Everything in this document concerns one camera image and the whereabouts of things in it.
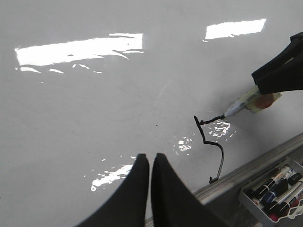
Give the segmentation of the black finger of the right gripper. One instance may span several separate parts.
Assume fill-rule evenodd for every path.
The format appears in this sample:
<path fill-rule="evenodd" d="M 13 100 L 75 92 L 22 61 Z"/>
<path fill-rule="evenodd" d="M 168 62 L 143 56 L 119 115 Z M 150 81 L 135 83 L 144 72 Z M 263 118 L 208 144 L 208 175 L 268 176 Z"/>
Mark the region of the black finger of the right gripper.
<path fill-rule="evenodd" d="M 280 68 L 262 76 L 257 81 L 261 94 L 271 94 L 303 89 L 303 56 L 298 55 Z"/>
<path fill-rule="evenodd" d="M 252 73 L 255 84 L 265 74 L 280 68 L 294 57 L 303 55 L 303 33 L 297 33 L 290 37 L 290 44 L 275 58 Z"/>

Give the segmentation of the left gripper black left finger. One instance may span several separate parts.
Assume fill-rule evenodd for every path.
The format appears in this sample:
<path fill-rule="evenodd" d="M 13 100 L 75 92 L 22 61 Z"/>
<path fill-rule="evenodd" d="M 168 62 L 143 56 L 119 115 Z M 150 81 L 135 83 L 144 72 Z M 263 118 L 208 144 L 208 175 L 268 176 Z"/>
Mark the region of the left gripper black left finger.
<path fill-rule="evenodd" d="M 143 227 L 149 187 L 149 162 L 145 154 L 136 160 L 118 189 L 79 227 Z"/>

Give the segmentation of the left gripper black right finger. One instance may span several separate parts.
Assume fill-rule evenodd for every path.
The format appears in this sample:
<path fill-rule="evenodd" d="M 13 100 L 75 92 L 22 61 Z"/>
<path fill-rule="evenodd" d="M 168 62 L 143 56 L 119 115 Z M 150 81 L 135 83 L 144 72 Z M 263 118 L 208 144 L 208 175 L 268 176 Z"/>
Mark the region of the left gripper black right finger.
<path fill-rule="evenodd" d="M 196 199 L 162 153 L 153 163 L 151 207 L 155 227 L 227 226 Z"/>

